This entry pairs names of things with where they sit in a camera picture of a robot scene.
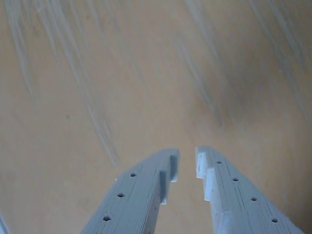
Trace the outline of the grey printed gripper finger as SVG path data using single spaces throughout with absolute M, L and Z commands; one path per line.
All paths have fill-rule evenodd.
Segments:
M 300 234 L 228 159 L 207 146 L 196 147 L 196 176 L 203 181 L 216 234 Z
M 177 181 L 179 156 L 178 149 L 162 149 L 122 173 L 81 233 L 154 233 L 159 207 Z

